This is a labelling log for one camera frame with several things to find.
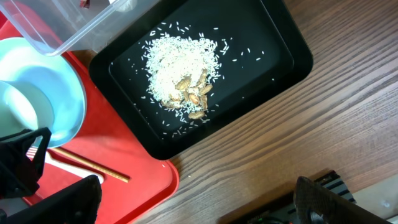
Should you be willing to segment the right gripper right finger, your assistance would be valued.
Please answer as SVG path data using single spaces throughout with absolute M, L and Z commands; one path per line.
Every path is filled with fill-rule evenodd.
M 306 177 L 297 179 L 294 204 L 304 224 L 389 224 Z

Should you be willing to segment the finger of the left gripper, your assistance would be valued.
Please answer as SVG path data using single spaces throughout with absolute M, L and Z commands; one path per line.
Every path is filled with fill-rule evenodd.
M 37 138 L 41 138 L 40 144 L 30 159 L 26 154 Z M 25 129 L 1 138 L 1 198 L 29 197 L 36 193 L 50 138 L 49 128 Z

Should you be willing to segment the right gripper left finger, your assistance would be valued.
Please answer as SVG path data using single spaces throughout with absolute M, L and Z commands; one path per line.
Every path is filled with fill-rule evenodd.
M 89 224 L 97 218 L 102 189 L 99 178 L 89 175 L 69 187 L 11 216 L 1 210 L 7 224 Z

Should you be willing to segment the green bowl with leftovers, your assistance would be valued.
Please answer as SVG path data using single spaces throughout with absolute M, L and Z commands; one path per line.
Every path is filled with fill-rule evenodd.
M 44 93 L 27 82 L 1 82 L 1 136 L 25 129 L 51 129 L 53 106 Z

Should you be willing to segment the rice and peanut scraps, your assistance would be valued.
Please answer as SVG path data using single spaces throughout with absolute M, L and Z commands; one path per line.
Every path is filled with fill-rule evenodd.
M 272 43 L 253 34 L 232 34 L 219 24 L 201 28 L 161 23 L 126 51 L 135 90 L 149 105 L 145 119 L 161 139 L 187 134 L 209 122 L 209 101 L 232 90 L 233 82 L 246 84 L 276 61 Z

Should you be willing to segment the red snack wrapper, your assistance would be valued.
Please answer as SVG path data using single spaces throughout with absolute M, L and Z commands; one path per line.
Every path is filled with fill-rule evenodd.
M 80 7 L 88 9 L 90 7 L 90 0 L 80 0 Z

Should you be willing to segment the white tissue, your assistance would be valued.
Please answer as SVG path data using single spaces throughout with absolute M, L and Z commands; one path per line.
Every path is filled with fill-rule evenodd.
M 137 0 L 109 0 L 109 4 L 118 12 L 129 12 L 136 7 Z

